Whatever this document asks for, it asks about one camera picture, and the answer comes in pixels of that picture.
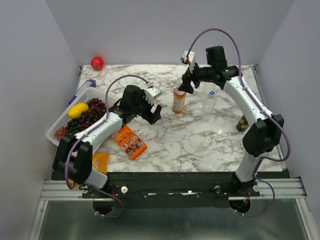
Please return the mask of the blue cap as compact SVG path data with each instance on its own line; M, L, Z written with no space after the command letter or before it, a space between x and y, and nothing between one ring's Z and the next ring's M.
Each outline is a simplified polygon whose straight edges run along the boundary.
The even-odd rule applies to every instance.
M208 93L208 97L209 98L212 98L212 97L214 97L216 95L216 92L215 91L210 91L209 93Z

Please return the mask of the clear bottle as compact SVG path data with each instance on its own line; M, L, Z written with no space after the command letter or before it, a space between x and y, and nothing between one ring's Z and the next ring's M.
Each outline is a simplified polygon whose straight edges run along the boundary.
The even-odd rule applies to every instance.
M202 102L202 113L203 114L211 114L216 106L216 102L217 102L216 92L215 92L214 97L208 97L208 94L206 95L206 97L204 98L204 100Z

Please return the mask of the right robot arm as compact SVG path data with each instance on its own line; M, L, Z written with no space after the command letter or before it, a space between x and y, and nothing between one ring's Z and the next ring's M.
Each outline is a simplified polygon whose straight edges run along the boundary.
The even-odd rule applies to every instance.
M206 57L208 66L199 67L194 52L183 52L180 60L187 65L187 70L182 75L178 89L192 94L201 82L213 83L225 91L241 110L248 123L248 130L242 139L245 153L230 182L230 191L241 196L255 184L255 174L267 157L266 154L280 143L284 118L262 105L249 88L239 67L227 64L222 46L207 48Z

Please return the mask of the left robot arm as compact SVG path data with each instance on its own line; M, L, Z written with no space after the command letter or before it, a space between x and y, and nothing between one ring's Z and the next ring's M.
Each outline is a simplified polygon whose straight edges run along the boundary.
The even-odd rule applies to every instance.
M161 90L150 83L146 89L127 85L122 97L111 101L113 105L107 108L107 116L75 135L66 134L60 139L53 160L53 171L76 184L93 186L93 191L99 197L107 197L111 185L105 173L94 169L93 152L135 117L142 117L151 125L160 120L162 106L157 105L155 111L152 108L161 94Z

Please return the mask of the orange juice bottle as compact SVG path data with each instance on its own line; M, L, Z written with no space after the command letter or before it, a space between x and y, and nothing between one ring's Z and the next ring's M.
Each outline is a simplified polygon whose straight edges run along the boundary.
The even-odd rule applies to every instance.
M181 114L185 109L186 92L179 90L179 85L173 90L172 111Z

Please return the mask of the white plastic basket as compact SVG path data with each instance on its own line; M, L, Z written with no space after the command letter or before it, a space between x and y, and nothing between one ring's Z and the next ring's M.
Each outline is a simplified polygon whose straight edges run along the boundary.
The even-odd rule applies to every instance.
M67 123L70 121L68 117L68 111L71 107L78 103L85 103L92 98L98 98L105 101L106 92L94 88L88 87L86 88L82 94L80 94L65 110L64 112L58 117L58 119L54 122L54 124L50 127L47 131L46 137L49 141L51 141L54 145L59 145L59 140L55 138L54 134L55 131L61 127L66 127ZM94 127L96 127L99 123L103 123L99 128L94 129L89 135L87 135L82 141L89 142L92 145L94 151L98 149L98 147L102 144L102 142L111 136L114 132L120 130L122 128L122 119L115 113L111 112L108 115L107 121L104 122L103 119L100 119L98 122L94 123L88 129L79 132L76 134L76 138L79 139L81 136L84 136L86 132L90 131Z

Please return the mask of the dark purple grape bunch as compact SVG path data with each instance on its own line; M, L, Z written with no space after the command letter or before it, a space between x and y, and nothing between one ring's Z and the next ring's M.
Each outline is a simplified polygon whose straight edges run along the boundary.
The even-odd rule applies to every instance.
M92 126L107 112L106 104L99 98L92 98L86 104L88 105L88 109L82 111L81 118L78 122L79 131L83 131Z

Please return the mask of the black can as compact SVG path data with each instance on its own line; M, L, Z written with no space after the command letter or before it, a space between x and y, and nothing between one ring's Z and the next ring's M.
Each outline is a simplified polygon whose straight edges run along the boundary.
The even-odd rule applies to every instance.
M244 115L239 119L238 123L236 124L236 129L239 132L245 132L249 127L248 121Z

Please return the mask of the yellow snack bag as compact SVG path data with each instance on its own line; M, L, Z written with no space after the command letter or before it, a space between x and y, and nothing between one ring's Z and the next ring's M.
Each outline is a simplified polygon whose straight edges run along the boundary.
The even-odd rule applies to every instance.
M92 156L92 170L84 182L86 185L93 186L98 189L102 189L107 183L107 163L109 154L107 153L95 153Z

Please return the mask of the purple white box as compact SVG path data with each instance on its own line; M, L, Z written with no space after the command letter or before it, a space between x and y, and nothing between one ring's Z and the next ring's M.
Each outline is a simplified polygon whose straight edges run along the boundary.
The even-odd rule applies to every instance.
M82 92L86 89L86 88L95 88L96 87L96 81L93 79L87 79L83 85L77 90L77 92L74 94L74 96L69 100L68 104L70 105L79 95L82 94Z

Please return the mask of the yellow mango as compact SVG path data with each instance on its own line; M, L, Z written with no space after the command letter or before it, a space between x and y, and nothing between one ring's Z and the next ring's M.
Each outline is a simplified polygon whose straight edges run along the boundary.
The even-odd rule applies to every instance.
M70 119L78 119L82 116L82 112L85 112L89 109L87 103L81 102L70 108L67 115Z

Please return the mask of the red apple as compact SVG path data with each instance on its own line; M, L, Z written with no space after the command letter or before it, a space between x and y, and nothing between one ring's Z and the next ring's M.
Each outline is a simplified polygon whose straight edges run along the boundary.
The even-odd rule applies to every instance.
M101 57L95 56L91 59L90 65L95 71L101 71L104 67L104 61Z

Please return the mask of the black blue grape bunch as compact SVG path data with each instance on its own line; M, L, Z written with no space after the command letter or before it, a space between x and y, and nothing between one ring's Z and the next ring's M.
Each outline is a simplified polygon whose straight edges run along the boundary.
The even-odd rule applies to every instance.
M72 134L74 135L75 133L79 132L79 129L81 128L81 120L82 118L75 118L75 119L71 119L67 125L66 125L66 132L68 134Z

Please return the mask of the light red grape bunch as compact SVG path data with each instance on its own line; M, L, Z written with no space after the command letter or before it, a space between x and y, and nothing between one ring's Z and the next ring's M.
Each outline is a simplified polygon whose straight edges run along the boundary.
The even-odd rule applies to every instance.
M66 127L60 127L57 129L54 133L54 137L58 140L60 140L65 134L68 133L68 130Z

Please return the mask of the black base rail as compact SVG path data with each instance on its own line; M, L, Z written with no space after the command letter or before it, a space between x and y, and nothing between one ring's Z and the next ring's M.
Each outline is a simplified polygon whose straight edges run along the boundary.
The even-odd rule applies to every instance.
M241 183L232 172L110 172L103 191L126 209L228 208L231 198L260 195L255 180Z

